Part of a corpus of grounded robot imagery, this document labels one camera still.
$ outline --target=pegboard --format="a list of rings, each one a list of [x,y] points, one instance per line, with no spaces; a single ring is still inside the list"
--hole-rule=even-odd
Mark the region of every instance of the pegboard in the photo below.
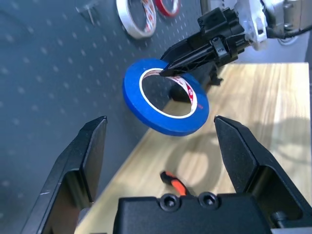
[[[95,25],[75,4],[0,3],[0,233],[21,231],[59,154],[84,123],[102,115],[108,128],[98,194],[105,188],[147,130],[124,103],[126,69],[160,58],[199,30],[199,0],[182,0],[175,18],[157,13],[154,35],[143,40],[127,35],[114,0],[99,2]],[[138,24],[144,21],[138,0],[131,12]],[[160,108],[168,88],[166,82],[147,87]]]

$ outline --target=screw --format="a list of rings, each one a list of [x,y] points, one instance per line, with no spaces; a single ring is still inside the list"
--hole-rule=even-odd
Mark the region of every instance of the screw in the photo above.
[[[219,200],[216,195],[209,192],[204,192],[198,197],[199,203],[202,207],[215,210],[219,207]]]

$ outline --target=wooden table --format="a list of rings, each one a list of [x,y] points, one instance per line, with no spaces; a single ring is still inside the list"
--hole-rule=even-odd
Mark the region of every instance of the wooden table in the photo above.
[[[119,197],[157,196],[173,192],[159,172],[176,174],[198,195],[232,193],[222,162],[213,119],[222,115],[248,126],[271,151],[311,204],[311,137],[309,67],[298,64],[227,65],[220,87],[208,92],[210,115],[205,125],[186,137],[149,130],[106,190],[80,223],[76,234],[112,233]],[[166,109],[180,112],[185,103]]]

